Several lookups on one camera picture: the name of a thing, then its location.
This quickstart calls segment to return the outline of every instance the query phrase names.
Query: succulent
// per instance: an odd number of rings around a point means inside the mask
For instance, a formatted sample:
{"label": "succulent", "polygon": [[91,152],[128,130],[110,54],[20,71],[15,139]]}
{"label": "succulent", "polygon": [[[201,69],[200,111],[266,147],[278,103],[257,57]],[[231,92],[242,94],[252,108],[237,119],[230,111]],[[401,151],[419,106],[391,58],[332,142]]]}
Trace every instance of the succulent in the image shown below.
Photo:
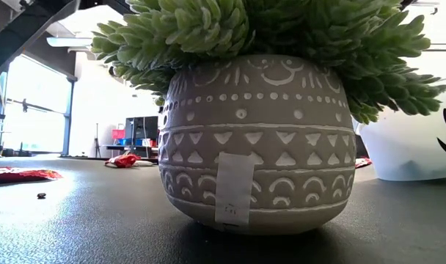
{"label": "succulent", "polygon": [[183,67],[240,54],[299,56],[335,70],[352,116],[378,119],[384,107],[437,111],[445,85],[402,57],[430,46],[423,16],[401,24],[401,0],[127,0],[127,25],[99,24],[92,52],[137,89],[165,96]]}

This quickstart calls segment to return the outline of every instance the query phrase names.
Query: red snack bag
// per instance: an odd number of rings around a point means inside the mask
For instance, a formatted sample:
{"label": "red snack bag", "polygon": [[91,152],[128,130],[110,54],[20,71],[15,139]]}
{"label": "red snack bag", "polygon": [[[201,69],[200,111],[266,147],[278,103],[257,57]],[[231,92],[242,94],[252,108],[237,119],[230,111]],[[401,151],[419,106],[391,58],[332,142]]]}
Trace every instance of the red snack bag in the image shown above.
{"label": "red snack bag", "polygon": [[58,172],[49,169],[27,169],[0,167],[0,180],[9,182],[30,180],[56,180],[63,178]]}
{"label": "red snack bag", "polygon": [[129,168],[134,165],[135,161],[139,161],[141,159],[142,157],[135,154],[124,154],[110,158],[108,161],[106,161],[105,165],[114,164],[117,166],[117,168]]}

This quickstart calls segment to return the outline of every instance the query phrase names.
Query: black table surface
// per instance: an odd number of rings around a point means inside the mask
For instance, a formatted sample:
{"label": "black table surface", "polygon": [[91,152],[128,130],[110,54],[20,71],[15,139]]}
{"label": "black table surface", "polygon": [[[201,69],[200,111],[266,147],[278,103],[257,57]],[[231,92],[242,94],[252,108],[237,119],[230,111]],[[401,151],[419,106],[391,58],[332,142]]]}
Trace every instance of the black table surface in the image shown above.
{"label": "black table surface", "polygon": [[[167,201],[158,168],[0,159],[65,179],[0,184],[0,263],[446,263],[446,180],[377,180],[357,170],[346,209],[301,235],[202,227]],[[46,199],[37,199],[38,193]]]}

